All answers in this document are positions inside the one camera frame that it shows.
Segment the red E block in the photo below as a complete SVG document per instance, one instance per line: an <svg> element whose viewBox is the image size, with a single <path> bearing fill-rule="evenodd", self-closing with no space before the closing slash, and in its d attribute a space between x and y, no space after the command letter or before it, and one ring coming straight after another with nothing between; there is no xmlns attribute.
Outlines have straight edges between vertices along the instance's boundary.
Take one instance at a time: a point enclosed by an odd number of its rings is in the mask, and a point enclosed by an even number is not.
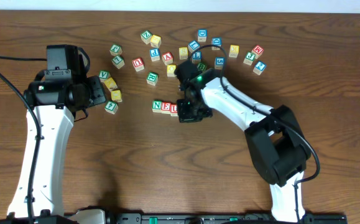
<svg viewBox="0 0 360 224"><path fill-rule="evenodd" d="M170 114L171 113L171 103L170 102L162 102L161 113Z"/></svg>

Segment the green N block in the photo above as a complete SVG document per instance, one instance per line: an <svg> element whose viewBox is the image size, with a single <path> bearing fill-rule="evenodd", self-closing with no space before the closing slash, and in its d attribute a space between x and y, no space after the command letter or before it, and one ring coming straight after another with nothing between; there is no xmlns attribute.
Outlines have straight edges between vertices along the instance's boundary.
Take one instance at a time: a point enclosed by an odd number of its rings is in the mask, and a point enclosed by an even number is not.
<svg viewBox="0 0 360 224"><path fill-rule="evenodd" d="M152 102L152 111L154 113L161 113L162 112L162 101L154 100Z"/></svg>

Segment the green R block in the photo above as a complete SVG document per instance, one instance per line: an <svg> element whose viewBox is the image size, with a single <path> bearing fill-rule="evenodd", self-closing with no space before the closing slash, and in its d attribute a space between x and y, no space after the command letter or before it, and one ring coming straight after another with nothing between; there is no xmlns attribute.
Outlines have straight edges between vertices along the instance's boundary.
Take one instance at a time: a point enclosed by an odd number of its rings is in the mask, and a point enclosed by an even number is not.
<svg viewBox="0 0 360 224"><path fill-rule="evenodd" d="M149 84L149 85L153 85L153 86L156 86L157 82L158 82L158 79L159 79L159 76L154 73L154 72L149 72L147 78L146 78L146 82Z"/></svg>

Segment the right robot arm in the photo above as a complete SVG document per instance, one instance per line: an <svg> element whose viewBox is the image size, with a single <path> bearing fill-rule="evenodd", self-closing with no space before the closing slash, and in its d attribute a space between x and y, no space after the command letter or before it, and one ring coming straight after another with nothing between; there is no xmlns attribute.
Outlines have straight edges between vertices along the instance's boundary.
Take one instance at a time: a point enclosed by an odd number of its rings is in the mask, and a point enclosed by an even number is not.
<svg viewBox="0 0 360 224"><path fill-rule="evenodd" d="M301 183L307 160L314 155L293 111L264 105L236 89L210 68L204 72L187 60L175 70L184 97L177 101L182 123L225 115L244 132L252 163L270 185L272 216L280 222L299 222L305 216Z"/></svg>

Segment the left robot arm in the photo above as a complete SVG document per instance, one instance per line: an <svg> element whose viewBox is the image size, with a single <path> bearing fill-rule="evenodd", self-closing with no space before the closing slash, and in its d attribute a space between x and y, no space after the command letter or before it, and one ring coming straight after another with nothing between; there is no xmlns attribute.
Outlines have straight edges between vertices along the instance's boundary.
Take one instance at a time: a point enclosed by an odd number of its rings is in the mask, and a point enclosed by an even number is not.
<svg viewBox="0 0 360 224"><path fill-rule="evenodd" d="M62 177L65 152L78 111L106 102L97 76L88 77L90 58L74 45L49 45L40 71L18 94L27 109L27 142L16 193L0 223L107 223L102 208L65 214Z"/></svg>

